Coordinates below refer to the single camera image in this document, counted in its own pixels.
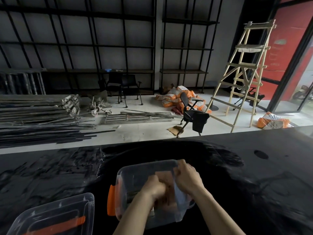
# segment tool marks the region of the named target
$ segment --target table surface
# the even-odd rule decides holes
[[[117,171],[125,165],[180,158],[199,171],[205,186],[247,234],[311,233],[312,152],[313,126],[303,126],[4,154],[0,234],[6,234],[24,210],[84,192],[95,195],[94,234],[103,222],[112,234],[118,222],[106,215],[106,200]],[[197,206],[182,222],[145,234],[192,232],[195,226],[205,228]]]

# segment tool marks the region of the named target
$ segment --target concrete floor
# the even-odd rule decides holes
[[[209,102],[212,93],[213,93],[212,90],[206,90],[205,94],[199,94],[199,96],[205,99],[207,102]],[[228,101],[229,93],[223,91],[221,91],[221,93],[222,95],[218,95],[217,98],[224,101]],[[154,99],[155,97],[152,95],[142,96],[143,106],[140,105],[140,100],[132,100],[135,98],[136,98],[135,96],[127,97],[128,109],[149,112],[168,112],[171,110],[170,108],[164,108],[162,106],[162,102],[155,100]],[[123,108],[125,106],[124,102],[121,104],[117,104],[117,96],[108,97],[108,102],[113,106],[111,108],[113,114],[119,114],[120,111],[125,110],[125,108]],[[214,105],[218,106],[219,110],[214,111],[213,115],[222,118],[223,120],[229,123],[234,122],[237,110],[232,111],[230,109],[228,115],[225,116],[227,106],[219,102],[214,102]],[[246,109],[251,109],[251,106],[248,105],[248,102],[245,102],[244,106]],[[253,117],[253,125],[251,128],[249,128],[251,114],[242,111],[237,120],[237,124],[233,132],[235,133],[235,132],[261,130],[257,128],[255,125],[257,120],[260,117],[262,117],[264,113],[265,112],[263,110],[257,108],[257,114]],[[103,114],[97,115],[95,117],[94,123],[99,124],[103,116],[104,116]],[[310,117],[307,114],[294,113],[294,114],[284,114],[280,116],[283,118],[290,119],[293,123],[295,123],[298,126],[313,125],[313,117]],[[51,143],[0,149],[0,154],[175,138],[175,136],[171,134],[167,129],[174,125],[178,125],[179,123],[180,120],[175,119],[174,121],[171,122],[122,124],[120,128],[116,129],[115,132],[101,133],[98,134],[97,137],[84,140],[82,142],[63,143],[63,144]],[[96,129],[93,131],[95,132],[115,129],[117,126],[118,125],[97,125]],[[231,128],[229,126],[221,122],[218,122],[213,118],[209,118],[208,122],[204,126],[202,135],[230,133],[230,130]],[[180,137],[191,137],[191,136],[198,136],[198,133],[192,130],[192,124],[190,123],[185,127],[185,131],[183,134],[180,135]]]

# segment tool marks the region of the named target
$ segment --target clear plastic box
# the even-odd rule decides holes
[[[121,219],[132,199],[141,190],[150,175],[166,177],[173,183],[172,196],[166,205],[154,207],[148,216],[146,229],[158,227],[172,222],[179,222],[186,210],[194,205],[191,197],[178,189],[175,183],[173,168],[178,165],[176,160],[149,162],[121,168],[117,173],[115,187],[115,215]]]
[[[21,213],[7,235],[91,235],[94,209],[95,198],[92,193],[40,205]]]

